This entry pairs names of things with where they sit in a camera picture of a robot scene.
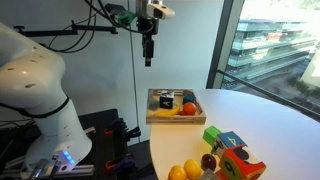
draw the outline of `metal rod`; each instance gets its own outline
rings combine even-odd
[[[258,91],[258,92],[260,92],[260,93],[262,93],[262,94],[265,94],[265,95],[267,95],[267,96],[275,99],[276,101],[278,101],[278,102],[280,102],[280,103],[282,103],[282,104],[284,104],[284,105],[288,105],[288,106],[290,106],[290,107],[292,107],[292,108],[300,111],[301,113],[303,113],[303,114],[305,114],[305,115],[307,115],[307,116],[310,116],[310,117],[312,117],[312,118],[316,118],[317,121],[320,120],[320,114],[318,114],[318,113],[316,113],[316,112],[314,112],[314,111],[311,111],[310,109],[307,109],[307,108],[305,108],[305,107],[303,107],[303,106],[300,106],[299,104],[296,104],[296,103],[294,103],[294,102],[291,102],[291,101],[289,101],[289,100],[287,100],[287,99],[285,99],[285,98],[283,98],[283,97],[281,97],[281,96],[278,96],[278,95],[273,94],[273,93],[271,93],[271,92],[269,92],[269,91],[266,91],[266,90],[264,90],[264,89],[262,89],[262,88],[260,88],[260,87],[258,87],[258,86],[255,86],[255,85],[253,85],[253,84],[251,84],[251,83],[248,83],[248,82],[246,82],[246,81],[244,81],[244,80],[242,80],[242,79],[239,79],[239,78],[237,78],[237,77],[235,77],[235,76],[233,76],[233,75],[231,75],[231,74],[228,74],[228,73],[226,73],[226,72],[223,72],[223,71],[221,71],[221,70],[218,70],[217,73],[223,74],[224,76],[227,76],[227,77],[235,80],[236,82],[239,82],[239,83],[241,83],[241,84],[244,84],[244,85],[250,87],[251,89],[254,89],[254,90],[256,90],[256,91]]]

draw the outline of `white wall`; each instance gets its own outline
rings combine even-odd
[[[127,8],[127,0],[103,2]],[[145,124],[147,89],[205,88],[223,0],[166,0],[164,3],[176,11],[176,17],[160,22],[159,33],[154,36],[152,67],[144,67],[141,35],[133,34],[132,59],[130,33],[122,29],[118,29],[118,35],[97,32],[83,51],[62,54],[67,66],[62,86],[79,115],[116,108],[130,129],[140,126],[140,140],[144,141],[149,139],[150,131]],[[87,5],[79,0],[0,0],[0,4],[0,21],[9,27],[24,25],[26,30],[62,29],[71,20],[83,20],[88,14]],[[135,1],[129,0],[129,4],[134,12]],[[109,22],[99,18],[97,25],[109,25]],[[78,38],[61,36],[53,47],[68,47]],[[33,39],[48,43],[51,37]],[[22,118],[10,110],[0,109],[0,113],[0,120]]]

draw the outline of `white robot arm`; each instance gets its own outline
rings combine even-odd
[[[61,88],[63,59],[1,22],[0,42],[0,104],[33,117],[42,133],[27,151],[22,177],[30,177],[40,162],[46,162],[44,174],[57,162],[60,171],[71,171],[92,143]]]

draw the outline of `building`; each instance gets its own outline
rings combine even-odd
[[[306,60],[316,38],[305,33],[308,22],[242,19],[238,23],[226,72],[248,82],[257,82]],[[225,77],[223,88],[237,89]]]

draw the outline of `lemon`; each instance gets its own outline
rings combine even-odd
[[[181,166],[173,166],[169,172],[168,180],[187,180],[186,171]]]
[[[184,163],[184,170],[186,171],[189,180],[198,180],[202,174],[199,163],[192,159],[189,159]]]

